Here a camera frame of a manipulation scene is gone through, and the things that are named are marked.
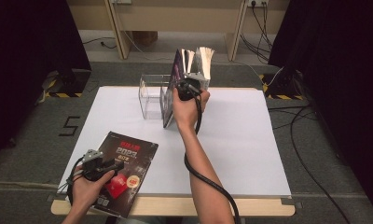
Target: black curtain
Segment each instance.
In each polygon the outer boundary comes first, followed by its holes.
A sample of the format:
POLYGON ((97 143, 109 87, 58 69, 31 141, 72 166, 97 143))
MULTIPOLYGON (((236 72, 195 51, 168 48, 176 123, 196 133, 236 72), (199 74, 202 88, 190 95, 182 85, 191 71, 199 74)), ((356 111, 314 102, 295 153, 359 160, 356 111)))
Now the black curtain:
POLYGON ((0 149, 20 128, 49 72, 90 70, 65 0, 0 1, 0 149))
POLYGON ((269 64, 284 66, 279 79, 302 72, 335 149, 373 204, 373 0, 291 0, 269 64))

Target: white tabletop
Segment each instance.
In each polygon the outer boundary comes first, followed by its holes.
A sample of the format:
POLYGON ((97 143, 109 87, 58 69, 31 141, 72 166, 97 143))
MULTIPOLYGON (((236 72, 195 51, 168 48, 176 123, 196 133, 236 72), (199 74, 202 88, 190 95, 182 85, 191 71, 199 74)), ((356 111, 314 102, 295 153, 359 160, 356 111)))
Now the white tabletop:
MULTIPOLYGON (((224 188, 234 197, 291 195, 262 91, 210 88, 210 101, 198 134, 224 188)), ((65 183, 76 160, 97 149, 110 132, 159 144, 140 195, 190 195, 184 145, 175 123, 144 119, 138 87, 101 87, 64 171, 65 183)))

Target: hazard tape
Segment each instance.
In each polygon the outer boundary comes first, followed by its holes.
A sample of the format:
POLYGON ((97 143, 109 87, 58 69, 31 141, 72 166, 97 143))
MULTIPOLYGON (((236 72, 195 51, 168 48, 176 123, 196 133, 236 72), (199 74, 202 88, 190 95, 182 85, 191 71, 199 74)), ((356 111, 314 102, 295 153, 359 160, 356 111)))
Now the hazard tape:
MULTIPOLYGON (((263 81, 264 75, 259 75, 260 79, 263 81)), ((267 86, 268 83, 265 83, 262 85, 262 90, 265 94, 265 97, 270 99, 281 99, 281 100, 303 100, 303 97, 300 94, 295 94, 292 91, 290 93, 284 93, 284 92, 278 92, 278 90, 273 90, 275 88, 271 88, 270 86, 267 86)))
POLYGON ((81 97, 81 95, 82 93, 47 92, 45 96, 68 98, 68 97, 81 97))

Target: red book cover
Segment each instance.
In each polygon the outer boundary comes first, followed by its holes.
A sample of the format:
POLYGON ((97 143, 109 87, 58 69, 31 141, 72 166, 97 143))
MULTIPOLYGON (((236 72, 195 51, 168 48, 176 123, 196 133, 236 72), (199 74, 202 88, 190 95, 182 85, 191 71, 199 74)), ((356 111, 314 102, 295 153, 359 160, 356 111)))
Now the red book cover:
POLYGON ((110 132, 99 147, 103 161, 124 162, 124 168, 105 184, 93 208, 127 218, 143 184, 158 144, 110 132))

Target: gray carpet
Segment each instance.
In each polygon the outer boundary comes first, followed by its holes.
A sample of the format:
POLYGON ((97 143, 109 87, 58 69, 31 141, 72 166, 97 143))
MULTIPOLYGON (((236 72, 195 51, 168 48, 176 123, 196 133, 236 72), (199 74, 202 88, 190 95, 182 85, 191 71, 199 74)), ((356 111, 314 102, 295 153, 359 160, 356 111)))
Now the gray carpet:
MULTIPOLYGON (((50 213, 51 200, 100 86, 138 86, 141 74, 169 74, 163 63, 91 63, 92 74, 80 98, 47 98, 38 105, 15 136, 16 146, 0 152, 0 223, 60 223, 50 213), (70 116, 69 125, 63 128, 70 116), (24 185, 4 182, 23 182, 24 185)), ((277 69, 256 66, 257 73, 277 69)), ((259 78, 245 65, 213 65, 212 87, 254 87, 259 78)), ((267 100, 268 108, 306 105, 306 100, 267 100)), ((296 113, 298 109, 285 109, 296 113)), ((294 124, 297 153, 314 178, 329 192, 351 223, 373 223, 373 207, 350 167, 336 156, 311 108, 294 124)), ((251 217, 245 223, 346 223, 335 205, 312 180, 293 149, 289 123, 295 115, 270 112, 272 126, 297 212, 291 217, 251 217)), ((105 223, 89 216, 84 223, 105 223)))

